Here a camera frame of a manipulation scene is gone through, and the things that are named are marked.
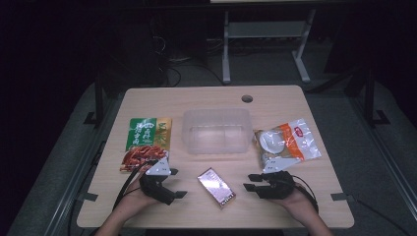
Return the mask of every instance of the white snack bag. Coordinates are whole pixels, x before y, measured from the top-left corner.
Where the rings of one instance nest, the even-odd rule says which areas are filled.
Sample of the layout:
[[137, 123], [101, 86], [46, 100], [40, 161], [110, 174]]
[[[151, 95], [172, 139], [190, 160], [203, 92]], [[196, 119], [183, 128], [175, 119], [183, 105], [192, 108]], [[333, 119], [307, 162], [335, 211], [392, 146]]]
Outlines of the white snack bag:
[[270, 130], [255, 131], [264, 173], [281, 171], [293, 164], [322, 156], [304, 119]]

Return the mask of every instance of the snack package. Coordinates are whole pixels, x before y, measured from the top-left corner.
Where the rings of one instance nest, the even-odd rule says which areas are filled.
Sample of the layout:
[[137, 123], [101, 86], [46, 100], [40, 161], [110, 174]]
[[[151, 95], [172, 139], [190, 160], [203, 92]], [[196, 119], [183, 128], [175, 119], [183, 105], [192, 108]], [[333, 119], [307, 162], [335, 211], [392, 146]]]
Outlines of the snack package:
[[215, 199], [220, 208], [224, 208], [230, 201], [236, 198], [236, 194], [212, 168], [209, 168], [201, 174], [198, 179]]
[[171, 118], [133, 118], [120, 171], [132, 171], [147, 160], [169, 157]]
[[293, 164], [322, 156], [304, 119], [270, 130], [255, 131], [264, 173], [281, 171]]

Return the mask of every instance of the clear plastic container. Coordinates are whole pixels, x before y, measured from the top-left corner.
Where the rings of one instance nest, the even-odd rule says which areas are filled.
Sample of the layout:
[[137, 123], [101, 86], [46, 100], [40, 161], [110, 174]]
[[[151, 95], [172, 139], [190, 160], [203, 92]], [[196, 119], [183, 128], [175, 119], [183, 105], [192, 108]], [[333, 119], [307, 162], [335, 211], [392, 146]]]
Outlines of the clear plastic container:
[[254, 136], [249, 111], [242, 108], [184, 112], [182, 140], [192, 154], [246, 152]]

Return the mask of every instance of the hand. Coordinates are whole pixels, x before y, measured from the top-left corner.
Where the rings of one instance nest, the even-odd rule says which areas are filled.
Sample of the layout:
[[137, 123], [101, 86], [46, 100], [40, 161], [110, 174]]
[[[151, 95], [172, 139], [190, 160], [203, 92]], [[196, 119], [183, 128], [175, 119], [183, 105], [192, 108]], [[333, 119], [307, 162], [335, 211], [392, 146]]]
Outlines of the hand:
[[141, 170], [139, 176], [129, 185], [125, 196], [110, 213], [95, 235], [118, 235], [125, 222], [137, 215], [147, 206], [159, 203], [159, 201], [142, 192], [139, 179], [146, 170]]
[[294, 219], [307, 228], [310, 235], [333, 235], [314, 209], [312, 203], [310, 203], [307, 197], [299, 190], [294, 189], [294, 191], [283, 200], [270, 201], [283, 206]]

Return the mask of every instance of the wooden table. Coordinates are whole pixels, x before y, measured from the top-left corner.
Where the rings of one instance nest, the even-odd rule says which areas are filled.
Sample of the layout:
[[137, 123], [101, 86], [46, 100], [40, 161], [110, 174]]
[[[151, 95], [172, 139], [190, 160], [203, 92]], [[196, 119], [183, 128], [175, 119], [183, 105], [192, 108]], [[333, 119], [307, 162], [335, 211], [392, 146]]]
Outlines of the wooden table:
[[[253, 101], [245, 103], [243, 95]], [[188, 191], [171, 206], [150, 206], [129, 220], [126, 227], [140, 228], [293, 228], [302, 227], [278, 205], [261, 200], [245, 190], [248, 174], [262, 173], [255, 145], [239, 154], [188, 154], [181, 140], [183, 113], [200, 108], [246, 108], [254, 129], [270, 129], [304, 118], [312, 130], [322, 157], [286, 169], [303, 178], [318, 199], [320, 215], [331, 228], [348, 228], [354, 223], [346, 201], [333, 201], [330, 194], [342, 193], [325, 145], [303, 91], [296, 86], [212, 87], [212, 88], [135, 88], [126, 92], [97, 166], [89, 193], [95, 202], [85, 200], [78, 217], [80, 227], [98, 227], [111, 212], [116, 197], [128, 178], [119, 166], [131, 118], [171, 117], [170, 167], [179, 169], [163, 185], [172, 191]], [[220, 209], [197, 177], [212, 167], [236, 193], [237, 198]]]

